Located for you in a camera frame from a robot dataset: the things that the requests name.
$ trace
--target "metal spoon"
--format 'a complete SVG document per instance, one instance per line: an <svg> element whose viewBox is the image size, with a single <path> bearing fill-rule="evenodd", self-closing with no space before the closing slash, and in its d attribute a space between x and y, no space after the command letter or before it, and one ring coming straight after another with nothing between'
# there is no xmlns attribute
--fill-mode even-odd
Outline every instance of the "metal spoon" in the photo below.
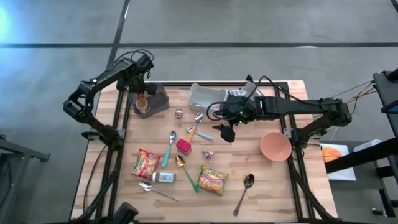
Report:
<svg viewBox="0 0 398 224"><path fill-rule="evenodd" d="M185 130L187 130L188 133L191 133L192 128L187 127ZM201 136L201 137L204 137L205 139L214 140L214 138L213 138L212 136L207 135L207 134L198 133L198 132L195 132L195 134L197 134L197 135L199 135L199 136Z"/></svg>
<svg viewBox="0 0 398 224"><path fill-rule="evenodd" d="M155 189L154 186L152 186L152 184L149 183L149 182L141 181L141 182L139 183L139 186L140 186L142 189L144 189L146 192L150 192L151 190L153 190L153 191L156 191L157 193L160 193L160 194L162 194L162 195L164 195L164 196L166 196L166 197L169 197L169 198L171 198L171 199L173 199L173 200L176 200L176 201L178 201L178 202L180 201L180 199L178 199L178 198L176 198L176 197L174 197L174 196L168 195L168 194L166 194L166 193L164 193L164 192L161 192L161 191Z"/></svg>
<svg viewBox="0 0 398 224"><path fill-rule="evenodd" d="M243 194L242 194L241 200L239 201L238 205L237 205L236 208L235 208L234 216L238 216L239 209L241 208L241 203L242 203L242 200L243 200L243 196L244 196L244 194L246 193L246 190L247 190L248 188L250 188L251 186L253 186L253 184L254 184L254 175L253 175L253 174L247 175L247 176L244 178L243 184L244 184L244 192L243 192Z"/></svg>
<svg viewBox="0 0 398 224"><path fill-rule="evenodd" d="M185 173L187 174L187 177L189 179L189 181L192 184L193 190L195 191L195 193L199 192L199 188L197 187L197 185L193 182L192 178L189 176L187 170L185 169L185 161L184 159L182 159L182 157L180 155L175 157L175 161L177 162L177 165L181 168L184 169Z"/></svg>
<svg viewBox="0 0 398 224"><path fill-rule="evenodd" d="M193 136L193 133L195 132L195 129L198 126L198 123L201 123L203 121L203 113L199 112L195 115L195 125L193 126L192 132L189 134L187 142L190 142Z"/></svg>
<svg viewBox="0 0 398 224"><path fill-rule="evenodd" d="M162 167L166 167L166 165L167 165L167 161L169 159L170 150L172 148L172 143L175 141L176 138L177 138L177 133L175 131L170 132L170 135L169 135L169 142L170 142L169 143L169 148L167 148L166 154L164 155Z"/></svg>

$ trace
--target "chip bag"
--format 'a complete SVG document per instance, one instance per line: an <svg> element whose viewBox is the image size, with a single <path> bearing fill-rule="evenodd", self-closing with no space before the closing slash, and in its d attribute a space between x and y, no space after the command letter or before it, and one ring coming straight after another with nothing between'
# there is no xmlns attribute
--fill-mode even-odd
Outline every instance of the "chip bag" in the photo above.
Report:
<svg viewBox="0 0 398 224"><path fill-rule="evenodd" d="M152 180L152 174L159 165L161 155L139 150L136 165L132 170L132 175Z"/></svg>
<svg viewBox="0 0 398 224"><path fill-rule="evenodd" d="M217 172L207 166L200 167L200 176L197 186L222 195L224 192L225 182L229 174Z"/></svg>

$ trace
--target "pink cube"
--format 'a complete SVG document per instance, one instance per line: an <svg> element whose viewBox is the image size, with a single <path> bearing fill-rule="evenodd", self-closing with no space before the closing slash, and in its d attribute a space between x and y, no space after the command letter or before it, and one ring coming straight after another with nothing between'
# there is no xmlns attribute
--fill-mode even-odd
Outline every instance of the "pink cube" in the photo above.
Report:
<svg viewBox="0 0 398 224"><path fill-rule="evenodd" d="M187 156L191 153L191 144L184 139L180 139L177 142L177 149Z"/></svg>

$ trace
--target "black wire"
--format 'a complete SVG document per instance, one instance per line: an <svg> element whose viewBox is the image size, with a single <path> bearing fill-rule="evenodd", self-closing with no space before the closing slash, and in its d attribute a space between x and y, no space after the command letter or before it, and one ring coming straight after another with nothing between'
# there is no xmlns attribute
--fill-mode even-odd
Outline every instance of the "black wire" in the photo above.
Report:
<svg viewBox="0 0 398 224"><path fill-rule="evenodd" d="M301 148L300 148L300 150L301 150L301 152L302 152L301 158L304 158L305 152L304 152L304 150L301 149Z"/></svg>
<svg viewBox="0 0 398 224"><path fill-rule="evenodd" d="M348 90L342 91L342 92L339 93L339 94L336 94L336 95L334 95L334 96L331 96L331 98L334 98L334 97L339 96L339 95L341 95L341 94L347 93L347 92L349 92L349 91L351 91L351 90L354 90L354 89L356 89L356 88L358 88L358 87L360 87L360 86L366 85L366 84L368 84L368 83L370 83L370 82L372 82L372 80L367 81L367 82L364 82L364 83L362 83L362 84L359 84L359 85L357 85L356 87L352 87L352 88L350 88L350 89L348 89Z"/></svg>
<svg viewBox="0 0 398 224"><path fill-rule="evenodd" d="M4 202L6 201L6 199L7 199L7 197L8 197L8 193L10 192L10 190L11 190L11 185L12 185L10 161L8 161L8 159L7 159L6 162L7 162L7 165L8 165L8 180L9 180L9 185L8 185L8 189L7 189L7 192L6 192L5 196L4 196L4 198L1 200L0 209L1 209L2 205L4 205Z"/></svg>
<svg viewBox="0 0 398 224"><path fill-rule="evenodd" d="M149 54L149 55L150 55L150 56L148 56L148 57L149 57L149 60L151 60L151 61L155 60L154 54L152 54L152 52L150 52L150 51L148 51L148 50L145 50L145 49L131 50L131 51L128 51L128 52L126 52L126 53L121 54L116 60L114 60L114 61L112 62L112 64L111 64L107 69L105 69L105 71L103 71L100 75L98 75L96 78L93 78L93 79L98 79L99 77L103 76L107 71L109 71L109 70L116 64L116 62L117 62L119 59L121 59L123 56L125 56L125 55L127 55L127 54L132 54L132 55L131 55L131 60L132 60L132 56L133 56L135 53L141 53L141 54L144 54L144 55L146 55L146 56L148 56L148 54Z"/></svg>
<svg viewBox="0 0 398 224"><path fill-rule="evenodd" d="M371 84L369 84L367 87L365 87L362 91L360 91L359 93L358 93L358 95L356 96L356 98L355 98L355 104L354 104L354 109L353 109L353 111L350 113L350 115L353 115L354 114L354 112L355 112L355 109L356 109L356 103L358 102L358 98L359 98L359 96L360 96L360 94L365 90L365 89L367 89L369 86L371 86L372 85L372 83Z"/></svg>
<svg viewBox="0 0 398 224"><path fill-rule="evenodd" d="M369 94L372 94L372 93L375 93L375 92L377 92L377 91L376 91L376 90L375 90L375 91L372 91L372 92L370 92L370 93L365 94L364 96L369 95Z"/></svg>
<svg viewBox="0 0 398 224"><path fill-rule="evenodd" d="M323 149L323 147L322 147L320 144L315 144L315 143L306 143L306 144L309 144L309 145L312 145L312 146L319 146L319 147L321 148L321 150ZM301 158L304 158L305 152L304 152L304 150L303 150L302 148L300 148L300 150L301 150L301 152L302 152Z"/></svg>
<svg viewBox="0 0 398 224"><path fill-rule="evenodd" d="M211 118L211 117L209 116L209 110L210 110L211 106L217 105L217 104L227 104L227 105L230 105L230 104L242 103L242 102L244 102L244 101L250 99L250 97L254 94L254 92L256 92L256 90L257 90L258 86L260 85L260 82L261 82L261 80L262 80L263 78L267 79L274 87L276 87L278 90L280 90L280 91L281 91L282 93L284 93L285 95L287 95L287 96L289 96L289 97L291 97L291 98L293 98L293 99L295 99L295 100L297 100L297 101L299 101L299 102L308 104L308 105L321 106L321 105L329 105L329 104L335 104L335 103L337 103L337 102L341 102L341 99L336 100L336 101L334 101L334 102L330 102L330 103L311 103L311 102L307 102L307 101L301 100L300 98L297 98L297 97L295 97L295 96L292 96L292 95L291 95L290 93L288 93L286 90L284 90L283 88L281 88L278 84L274 83L270 78L268 78L268 76L263 75L262 77L260 77L260 79L259 79L258 82L256 83L256 86L254 87L253 91L249 94L249 96L245 97L244 99L242 99L242 100L240 100L240 101L237 101L237 102L229 102L229 103L227 103L227 102L220 102L220 101L211 103L211 104L207 107L207 110L206 110L207 118L208 118L210 121L221 121L223 118L217 116L216 111L213 112L213 116L214 116L216 119Z"/></svg>
<svg viewBox="0 0 398 224"><path fill-rule="evenodd" d="M310 144L312 146L319 146L321 148L321 150L323 149L323 147L320 144L315 144L315 143L307 143L307 144Z"/></svg>
<svg viewBox="0 0 398 224"><path fill-rule="evenodd" d="M90 177L88 178L88 182L87 182L87 186L86 186L86 190L85 190L85 195L83 197L83 211L86 210L86 197L87 197L87 192L88 192L88 187L90 186L90 182L91 182L91 178L93 178L93 174L94 174L94 170L95 167L97 166L98 161L100 160L101 154L102 152L105 150L106 146L104 146L104 148L101 150L101 152L99 153L97 159L95 160L93 169L91 170L91 174Z"/></svg>

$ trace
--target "silver spoon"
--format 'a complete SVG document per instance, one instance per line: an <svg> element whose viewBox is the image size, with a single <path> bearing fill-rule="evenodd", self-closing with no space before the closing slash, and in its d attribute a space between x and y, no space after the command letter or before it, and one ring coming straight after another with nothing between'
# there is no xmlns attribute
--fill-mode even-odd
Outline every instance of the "silver spoon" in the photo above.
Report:
<svg viewBox="0 0 398 224"><path fill-rule="evenodd" d="M192 128L187 127L185 130L187 130L188 133L191 133ZM207 135L207 134L203 134L203 133L199 133L199 132L195 132L195 134L197 134L197 135L199 135L201 137L204 137L205 139L214 140L214 138L212 136Z"/></svg>
<svg viewBox="0 0 398 224"><path fill-rule="evenodd" d="M156 190L155 188L154 188L154 186L152 186L152 184L151 183L149 183L149 182L146 182L146 181L141 181L140 183L139 183L139 186L142 188L142 189L144 189L146 192L150 192L151 190L153 190L153 191L156 191L157 193L160 193L160 194L162 194L162 195L164 195L164 196L166 196L166 197L169 197L169 198L171 198L171 199L173 199L173 200L176 200L176 201L180 201L180 199L178 199L178 198L176 198L176 197L174 197L174 196L171 196L171 195L168 195L168 194L166 194L166 193L164 193L164 192L161 192L161 191L159 191L159 190Z"/></svg>
<svg viewBox="0 0 398 224"><path fill-rule="evenodd" d="M164 155L164 159L163 159L163 163L162 163L162 167L166 167L167 165L167 161L169 159L169 154L170 154L170 150L172 148L172 144L175 141L175 139L177 138L177 133L173 130L172 132L170 132L169 135L169 148L167 148L166 150L166 154Z"/></svg>
<svg viewBox="0 0 398 224"><path fill-rule="evenodd" d="M236 208L235 208L234 216L238 216L239 209L241 208L241 203L242 203L242 200L243 200L243 196L244 196L244 194L246 193L246 190L247 190L248 188L250 188L251 186L253 186L253 184L254 184L254 175L253 175L253 174L247 175L247 176L244 178L243 184L244 184L244 192L243 192L243 194L242 194L241 200L240 200L239 203L238 203L238 206L236 206Z"/></svg>
<svg viewBox="0 0 398 224"><path fill-rule="evenodd" d="M192 128L192 132L191 132L191 133L189 134L189 136L188 136L187 142L191 142L193 133L195 132L195 129L197 128L198 123L201 123L201 121L203 121L203 113L202 113L202 112L199 112L199 113L197 113L197 114L195 115L195 125L194 125L193 128Z"/></svg>

